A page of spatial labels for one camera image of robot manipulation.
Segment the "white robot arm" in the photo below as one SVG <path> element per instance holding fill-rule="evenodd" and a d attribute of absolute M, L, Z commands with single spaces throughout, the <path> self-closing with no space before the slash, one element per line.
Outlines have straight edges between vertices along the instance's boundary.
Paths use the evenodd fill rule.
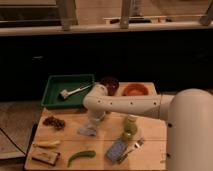
<path fill-rule="evenodd" d="M 105 112 L 118 112 L 166 122 L 166 170 L 213 171 L 213 95 L 186 89 L 176 95 L 108 96 L 96 84 L 84 97 L 90 123 L 98 125 Z"/>

